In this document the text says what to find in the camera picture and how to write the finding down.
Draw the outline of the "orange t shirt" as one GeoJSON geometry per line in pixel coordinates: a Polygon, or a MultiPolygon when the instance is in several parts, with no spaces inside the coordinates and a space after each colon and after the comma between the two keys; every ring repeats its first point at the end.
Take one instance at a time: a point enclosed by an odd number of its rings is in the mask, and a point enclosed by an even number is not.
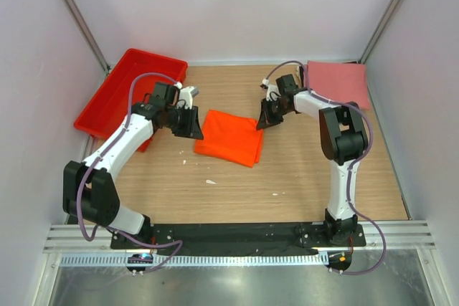
{"type": "Polygon", "coordinates": [[[194,152],[252,168],[260,162],[264,136],[256,127],[255,119],[209,110],[194,152]]]}

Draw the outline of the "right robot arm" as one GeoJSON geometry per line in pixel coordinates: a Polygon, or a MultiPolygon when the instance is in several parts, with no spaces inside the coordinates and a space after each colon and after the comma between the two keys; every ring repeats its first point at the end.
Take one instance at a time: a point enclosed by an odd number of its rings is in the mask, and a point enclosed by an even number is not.
{"type": "Polygon", "coordinates": [[[257,130],[281,124],[288,113],[306,114],[318,120],[321,150],[331,167],[323,237],[333,246],[348,244],[358,225],[354,203],[356,173],[372,144],[363,112],[353,102],[330,100],[299,88],[292,75],[279,77],[274,84],[265,78],[261,88],[266,96],[261,100],[257,130]]]}

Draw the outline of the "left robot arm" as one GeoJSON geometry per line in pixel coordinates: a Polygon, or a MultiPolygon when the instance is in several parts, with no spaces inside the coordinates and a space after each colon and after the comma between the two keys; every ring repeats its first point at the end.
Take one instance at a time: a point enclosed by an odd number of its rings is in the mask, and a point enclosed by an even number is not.
{"type": "Polygon", "coordinates": [[[62,208],[82,223],[90,221],[127,234],[138,249],[152,240],[151,220],[122,205],[115,180],[140,146],[162,128],[176,137],[203,139],[194,98],[195,86],[157,82],[146,99],[131,103],[115,132],[81,162],[70,161],[63,171],[62,208]]]}

